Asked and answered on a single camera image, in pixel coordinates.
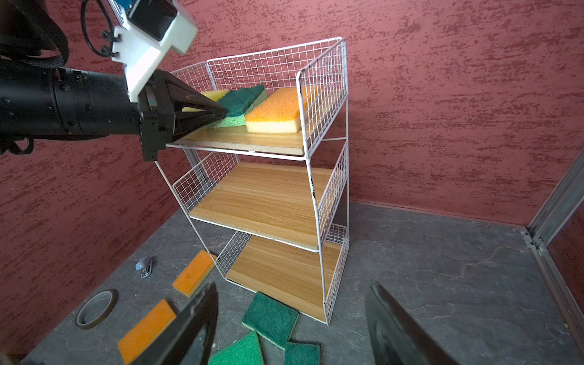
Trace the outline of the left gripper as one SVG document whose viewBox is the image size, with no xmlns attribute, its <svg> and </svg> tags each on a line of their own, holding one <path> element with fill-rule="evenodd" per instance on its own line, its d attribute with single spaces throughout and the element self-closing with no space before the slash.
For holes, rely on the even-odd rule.
<svg viewBox="0 0 584 365">
<path fill-rule="evenodd" d="M 228 110 L 167 71 L 156 70 L 138 95 L 140 142 L 144 161 L 172 141 L 223 120 Z"/>
</svg>

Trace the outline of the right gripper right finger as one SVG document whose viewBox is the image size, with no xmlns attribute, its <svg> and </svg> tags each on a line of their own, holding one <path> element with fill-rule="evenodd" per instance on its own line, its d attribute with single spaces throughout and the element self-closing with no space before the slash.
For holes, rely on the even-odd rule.
<svg viewBox="0 0 584 365">
<path fill-rule="evenodd" d="M 456 364 L 378 282 L 370 284 L 365 313 L 376 364 Z"/>
</svg>

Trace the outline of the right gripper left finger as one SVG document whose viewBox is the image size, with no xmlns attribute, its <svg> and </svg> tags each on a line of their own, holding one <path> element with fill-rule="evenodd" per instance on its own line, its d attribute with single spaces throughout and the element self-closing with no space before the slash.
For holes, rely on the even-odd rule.
<svg viewBox="0 0 584 365">
<path fill-rule="evenodd" d="M 207 364 L 217 328 L 217 286 L 206 284 L 179 316 L 132 362 Z"/>
</svg>

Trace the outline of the yellow sponge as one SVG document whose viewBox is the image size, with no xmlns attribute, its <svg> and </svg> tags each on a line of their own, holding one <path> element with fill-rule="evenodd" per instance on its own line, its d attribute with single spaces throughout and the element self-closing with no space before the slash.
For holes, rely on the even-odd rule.
<svg viewBox="0 0 584 365">
<path fill-rule="evenodd" d="M 200 94 L 202 94 L 203 96 L 207 97 L 210 100 L 213 100 L 214 102 L 218 102 L 228 92 L 229 92 L 229 90 L 225 89 L 225 90 L 220 90 L 220 91 L 201 91 Z M 192 113 L 194 113 L 194 112 L 202 112 L 201 109 L 196 109 L 196 108 L 187 107 L 187 106 L 185 106 L 184 108 L 182 108 L 182 111 L 183 112 L 192 112 Z"/>
</svg>

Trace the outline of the dark green sponge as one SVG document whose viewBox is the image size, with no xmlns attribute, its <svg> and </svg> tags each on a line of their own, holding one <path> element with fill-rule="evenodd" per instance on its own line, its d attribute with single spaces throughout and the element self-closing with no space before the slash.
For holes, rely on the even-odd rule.
<svg viewBox="0 0 584 365">
<path fill-rule="evenodd" d="M 223 120 L 205 126 L 205 128 L 220 129 L 245 126 L 246 116 L 266 99 L 267 91 L 264 85 L 231 90 L 217 102 L 228 111 L 227 116 Z"/>
<path fill-rule="evenodd" d="M 320 346 L 288 342 L 285 347 L 284 365 L 321 365 Z"/>
<path fill-rule="evenodd" d="M 294 331 L 299 312 L 261 292 L 256 292 L 242 324 L 284 350 Z"/>
</svg>

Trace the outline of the orange sponge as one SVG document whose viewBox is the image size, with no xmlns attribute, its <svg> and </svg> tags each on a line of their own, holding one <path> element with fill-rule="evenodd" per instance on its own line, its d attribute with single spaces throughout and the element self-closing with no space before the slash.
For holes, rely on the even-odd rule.
<svg viewBox="0 0 584 365">
<path fill-rule="evenodd" d="M 176 313 L 166 300 L 160 301 L 121 340 L 118 349 L 124 364 L 132 363 L 171 324 Z"/>
<path fill-rule="evenodd" d="M 296 88 L 281 88 L 246 116 L 246 130 L 259 134 L 289 134 L 301 129 Z"/>
<path fill-rule="evenodd" d="M 217 256 L 201 250 L 173 282 L 174 289 L 191 297 L 214 268 Z"/>
</svg>

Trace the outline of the white wire shelf rack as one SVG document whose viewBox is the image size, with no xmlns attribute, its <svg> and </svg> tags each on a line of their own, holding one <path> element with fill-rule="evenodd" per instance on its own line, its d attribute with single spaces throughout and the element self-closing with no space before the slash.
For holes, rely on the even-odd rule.
<svg viewBox="0 0 584 365">
<path fill-rule="evenodd" d="M 250 88 L 255 85 L 264 85 L 269 93 L 281 88 L 322 88 L 308 110 L 301 112 L 305 151 L 302 157 L 219 148 L 178 147 L 185 152 L 190 169 L 180 178 L 167 179 L 167 185 L 193 230 L 197 230 L 202 223 L 212 223 L 194 219 L 189 212 L 242 162 L 305 167 L 310 190 L 315 192 L 312 169 L 322 167 L 313 165 L 313 157 L 319 146 L 329 140 L 328 133 L 337 116 L 348 113 L 348 61 L 344 38 L 338 36 L 273 50 L 209 59 L 179 68 L 175 74 L 200 91 Z M 334 221 L 339 204 L 346 202 L 349 197 L 349 137 L 341 135 L 333 138 L 332 143 L 339 148 L 339 153 L 334 164 L 326 168 L 332 170 L 331 177 L 321 201 L 313 199 L 318 237 L 316 252 L 321 254 L 326 242 L 342 246 L 329 293 L 322 295 L 325 312 L 331 316 L 329 322 L 324 322 L 326 324 L 332 320 L 349 251 L 348 225 L 336 224 Z M 216 254 L 214 265 L 226 281 L 243 287 L 227 279 L 227 273 L 250 238 L 257 235 L 227 229 L 232 230 L 232 236 Z"/>
</svg>

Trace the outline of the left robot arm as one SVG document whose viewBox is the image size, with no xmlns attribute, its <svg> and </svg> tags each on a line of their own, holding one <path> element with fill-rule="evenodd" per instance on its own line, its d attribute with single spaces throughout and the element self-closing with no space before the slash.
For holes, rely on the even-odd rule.
<svg viewBox="0 0 584 365">
<path fill-rule="evenodd" d="M 67 68 L 68 40 L 43 1 L 1 3 L 1 151 L 28 155 L 38 139 L 87 141 L 136 135 L 146 161 L 226 117 L 219 103 L 159 68 L 185 53 L 198 29 L 176 1 L 111 1 L 100 6 L 118 26 L 103 32 L 98 55 L 122 75 Z"/>
</svg>

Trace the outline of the top wooden shelf board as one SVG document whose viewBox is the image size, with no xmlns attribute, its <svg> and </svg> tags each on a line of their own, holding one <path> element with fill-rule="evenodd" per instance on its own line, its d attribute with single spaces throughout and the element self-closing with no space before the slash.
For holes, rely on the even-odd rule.
<svg viewBox="0 0 584 365">
<path fill-rule="evenodd" d="M 320 86 L 302 87 L 298 91 L 301 112 L 316 100 L 322 91 Z M 189 135 L 171 142 L 170 148 L 187 146 L 189 148 L 219 148 L 239 151 L 254 151 L 277 155 L 304 156 L 304 137 L 302 127 L 297 133 L 255 134 L 249 133 L 245 126 L 206 129 L 202 127 Z"/>
</svg>

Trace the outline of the bottom wooden shelf board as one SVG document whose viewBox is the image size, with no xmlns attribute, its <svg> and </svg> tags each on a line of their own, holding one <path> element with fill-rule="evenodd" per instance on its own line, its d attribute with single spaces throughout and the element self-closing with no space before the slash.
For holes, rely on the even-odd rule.
<svg viewBox="0 0 584 365">
<path fill-rule="evenodd" d="M 261 292 L 320 322 L 329 322 L 325 300 L 342 246 L 326 242 L 322 253 L 253 236 L 227 279 Z"/>
</svg>

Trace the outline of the middle wooden shelf board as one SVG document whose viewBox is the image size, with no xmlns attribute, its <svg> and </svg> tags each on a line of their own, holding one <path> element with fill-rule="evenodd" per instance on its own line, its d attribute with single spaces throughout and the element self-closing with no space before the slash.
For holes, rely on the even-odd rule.
<svg viewBox="0 0 584 365">
<path fill-rule="evenodd" d="M 277 240 L 311 252 L 318 237 L 313 199 L 320 202 L 332 170 L 240 163 L 189 215 L 194 219 Z"/>
</svg>

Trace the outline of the bright green sponge middle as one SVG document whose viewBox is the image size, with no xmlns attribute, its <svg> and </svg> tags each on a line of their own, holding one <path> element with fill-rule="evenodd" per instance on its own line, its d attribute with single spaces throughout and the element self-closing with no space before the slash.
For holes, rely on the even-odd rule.
<svg viewBox="0 0 584 365">
<path fill-rule="evenodd" d="M 264 365 L 257 332 L 245 335 L 237 342 L 213 355 L 209 365 Z"/>
</svg>

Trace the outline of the small white stapler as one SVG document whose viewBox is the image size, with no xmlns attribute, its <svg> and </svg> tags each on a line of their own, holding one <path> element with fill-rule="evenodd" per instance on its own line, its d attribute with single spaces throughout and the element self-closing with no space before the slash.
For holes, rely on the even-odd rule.
<svg viewBox="0 0 584 365">
<path fill-rule="evenodd" d="M 148 278 L 153 272 L 154 264 L 155 257 L 146 255 L 135 263 L 135 270 L 140 274 L 140 278 Z"/>
</svg>

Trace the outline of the dark green sponge top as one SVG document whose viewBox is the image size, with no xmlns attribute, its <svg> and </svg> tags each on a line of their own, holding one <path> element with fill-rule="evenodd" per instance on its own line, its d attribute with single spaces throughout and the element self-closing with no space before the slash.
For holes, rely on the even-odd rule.
<svg viewBox="0 0 584 365">
<path fill-rule="evenodd" d="M 284 350 L 294 331 L 299 312 L 261 292 L 256 292 L 242 324 Z"/>
</svg>

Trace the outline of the black tape roll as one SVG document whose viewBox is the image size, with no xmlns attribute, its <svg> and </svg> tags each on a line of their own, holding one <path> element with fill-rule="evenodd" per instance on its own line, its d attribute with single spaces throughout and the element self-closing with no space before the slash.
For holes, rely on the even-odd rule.
<svg viewBox="0 0 584 365">
<path fill-rule="evenodd" d="M 75 325 L 89 330 L 100 325 L 113 311 L 118 299 L 114 289 L 102 290 L 88 299 L 75 316 Z"/>
</svg>

